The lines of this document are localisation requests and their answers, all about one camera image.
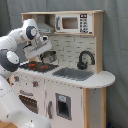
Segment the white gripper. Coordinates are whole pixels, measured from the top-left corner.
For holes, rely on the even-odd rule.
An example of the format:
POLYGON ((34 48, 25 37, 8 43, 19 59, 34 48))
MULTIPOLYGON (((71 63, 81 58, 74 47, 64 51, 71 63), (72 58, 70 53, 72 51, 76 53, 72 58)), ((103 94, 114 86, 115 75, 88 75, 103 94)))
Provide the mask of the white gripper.
POLYGON ((32 40, 29 45, 26 45, 23 48, 23 51, 25 53, 25 57, 27 59, 31 59, 33 57, 39 56, 40 54, 50 50, 51 47, 52 47, 52 44, 48 39, 48 37, 41 36, 32 40))

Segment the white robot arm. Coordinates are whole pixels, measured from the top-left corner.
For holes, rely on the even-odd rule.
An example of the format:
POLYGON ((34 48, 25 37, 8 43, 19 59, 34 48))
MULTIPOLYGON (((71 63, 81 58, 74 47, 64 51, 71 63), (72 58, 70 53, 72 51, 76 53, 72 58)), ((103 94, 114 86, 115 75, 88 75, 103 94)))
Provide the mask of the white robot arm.
POLYGON ((23 48, 25 57, 31 59, 51 49, 52 45, 47 36, 41 36, 34 19, 23 21, 21 28, 10 31, 6 36, 0 37, 0 75, 8 79, 20 64, 15 53, 17 45, 29 42, 23 48))

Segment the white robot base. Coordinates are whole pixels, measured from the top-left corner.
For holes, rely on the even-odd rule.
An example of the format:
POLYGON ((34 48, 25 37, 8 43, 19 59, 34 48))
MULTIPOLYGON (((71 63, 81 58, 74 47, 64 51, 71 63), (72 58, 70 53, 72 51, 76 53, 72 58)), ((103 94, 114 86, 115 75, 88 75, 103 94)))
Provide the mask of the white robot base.
POLYGON ((10 84, 0 76, 0 120, 18 128, 51 128, 48 118, 30 111, 10 84))

